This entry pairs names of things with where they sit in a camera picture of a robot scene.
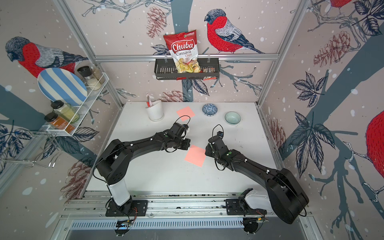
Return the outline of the pink square paper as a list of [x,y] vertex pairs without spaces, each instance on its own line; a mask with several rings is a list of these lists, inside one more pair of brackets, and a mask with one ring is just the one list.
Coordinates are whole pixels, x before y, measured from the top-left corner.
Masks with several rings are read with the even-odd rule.
[[185,107],[181,110],[178,110],[177,114],[179,115],[181,121],[187,121],[195,116],[195,113],[190,107]]
[[185,157],[185,161],[196,165],[198,167],[202,167],[205,161],[205,149],[199,148],[197,146],[192,145]]

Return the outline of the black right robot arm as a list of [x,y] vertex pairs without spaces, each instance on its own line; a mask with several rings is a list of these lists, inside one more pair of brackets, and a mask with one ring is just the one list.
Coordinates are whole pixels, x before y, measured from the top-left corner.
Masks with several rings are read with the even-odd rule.
[[267,190],[274,213],[292,224],[305,210],[309,198],[288,169],[276,170],[250,160],[237,150],[229,150],[220,136],[209,139],[206,156],[233,172],[241,173]]

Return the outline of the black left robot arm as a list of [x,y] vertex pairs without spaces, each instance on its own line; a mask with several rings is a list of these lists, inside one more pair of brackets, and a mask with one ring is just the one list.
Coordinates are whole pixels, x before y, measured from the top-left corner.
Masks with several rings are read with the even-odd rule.
[[121,142],[118,139],[111,141],[97,161],[96,169],[118,207],[129,206],[132,202],[125,182],[130,162],[151,152],[173,153],[177,150],[188,150],[191,145],[191,140],[186,138],[188,130],[187,124],[175,122],[170,129],[148,138],[132,142]]

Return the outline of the white utensil cup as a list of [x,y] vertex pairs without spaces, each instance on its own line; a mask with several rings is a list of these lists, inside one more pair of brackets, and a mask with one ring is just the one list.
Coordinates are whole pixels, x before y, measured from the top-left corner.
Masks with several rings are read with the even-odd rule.
[[162,103],[163,102],[161,100],[158,100],[152,102],[153,105],[151,107],[146,108],[148,117],[151,121],[158,122],[164,118],[165,114]]

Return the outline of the teal striped ceramic bowl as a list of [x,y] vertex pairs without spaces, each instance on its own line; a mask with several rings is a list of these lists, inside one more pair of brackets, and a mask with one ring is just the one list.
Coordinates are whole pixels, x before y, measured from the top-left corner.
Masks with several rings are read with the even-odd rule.
[[225,120],[230,125],[237,125],[241,122],[241,116],[236,112],[228,112],[225,114]]

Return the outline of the blue patterned ceramic bowl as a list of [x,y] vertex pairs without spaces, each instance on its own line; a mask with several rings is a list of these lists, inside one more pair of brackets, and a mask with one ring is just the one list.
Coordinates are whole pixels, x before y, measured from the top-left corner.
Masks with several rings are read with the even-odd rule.
[[212,117],[218,112],[218,107],[214,104],[205,104],[202,107],[202,112],[204,115]]

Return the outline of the red Chuba chips bag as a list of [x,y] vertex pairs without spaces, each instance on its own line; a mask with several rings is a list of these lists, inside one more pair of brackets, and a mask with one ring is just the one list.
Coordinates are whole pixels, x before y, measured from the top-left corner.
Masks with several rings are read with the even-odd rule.
[[164,35],[168,50],[174,60],[178,73],[200,73],[196,30]]

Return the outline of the black lid spice jar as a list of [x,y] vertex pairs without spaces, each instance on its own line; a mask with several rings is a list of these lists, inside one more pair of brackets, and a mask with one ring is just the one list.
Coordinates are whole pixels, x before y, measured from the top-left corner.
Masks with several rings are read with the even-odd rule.
[[89,66],[83,66],[77,69],[78,73],[84,78],[86,85],[92,90],[97,91],[101,88],[100,81],[94,77]]

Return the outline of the green spice jar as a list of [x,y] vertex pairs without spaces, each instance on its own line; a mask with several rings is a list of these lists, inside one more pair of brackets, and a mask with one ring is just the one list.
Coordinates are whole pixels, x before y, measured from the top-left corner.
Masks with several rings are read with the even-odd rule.
[[55,113],[69,123],[76,123],[80,118],[80,116],[76,113],[76,110],[71,105],[62,101],[51,102],[51,107]]

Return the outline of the orange spice jar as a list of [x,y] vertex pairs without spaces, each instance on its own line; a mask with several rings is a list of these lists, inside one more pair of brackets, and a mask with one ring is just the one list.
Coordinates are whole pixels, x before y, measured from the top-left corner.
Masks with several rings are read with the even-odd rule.
[[45,121],[52,125],[57,130],[65,130],[68,134],[71,134],[75,127],[72,126],[67,120],[59,116],[55,112],[51,112],[44,117]]

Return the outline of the blue striped plate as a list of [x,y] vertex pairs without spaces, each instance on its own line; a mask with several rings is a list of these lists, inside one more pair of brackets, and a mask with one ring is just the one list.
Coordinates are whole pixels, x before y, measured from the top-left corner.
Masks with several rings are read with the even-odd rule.
[[77,107],[88,97],[83,81],[67,70],[48,68],[39,73],[37,80],[41,92],[52,102],[62,101]]

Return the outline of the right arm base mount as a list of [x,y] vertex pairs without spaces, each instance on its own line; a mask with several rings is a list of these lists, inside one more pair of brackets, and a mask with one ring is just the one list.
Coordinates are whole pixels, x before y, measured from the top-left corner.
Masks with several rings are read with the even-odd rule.
[[248,216],[248,215],[260,215],[267,214],[267,210],[264,209],[253,209],[246,202],[246,196],[249,194],[256,193],[253,188],[246,189],[237,199],[226,199],[225,209],[227,210],[228,216]]

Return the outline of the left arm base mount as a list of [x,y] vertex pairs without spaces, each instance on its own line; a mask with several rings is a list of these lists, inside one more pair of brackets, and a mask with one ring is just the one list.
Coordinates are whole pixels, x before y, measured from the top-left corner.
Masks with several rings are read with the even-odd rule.
[[144,217],[148,208],[147,200],[129,199],[122,206],[118,206],[113,198],[106,205],[106,217]]

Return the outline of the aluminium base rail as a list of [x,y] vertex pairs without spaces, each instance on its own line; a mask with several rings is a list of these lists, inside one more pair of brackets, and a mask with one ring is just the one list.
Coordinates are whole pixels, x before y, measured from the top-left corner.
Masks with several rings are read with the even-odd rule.
[[[237,199],[238,194],[226,195],[134,195],[133,200],[147,200],[148,208],[144,217],[140,219],[160,219],[160,218],[229,218],[229,217],[256,217],[260,215],[248,216],[228,216],[225,209],[226,199]],[[264,216],[277,216],[266,195],[252,195],[252,199],[260,204],[257,209],[267,210]],[[107,192],[87,192],[80,200],[71,200],[65,206],[62,217],[72,218],[126,218],[134,217],[106,217],[106,205],[110,197]]]

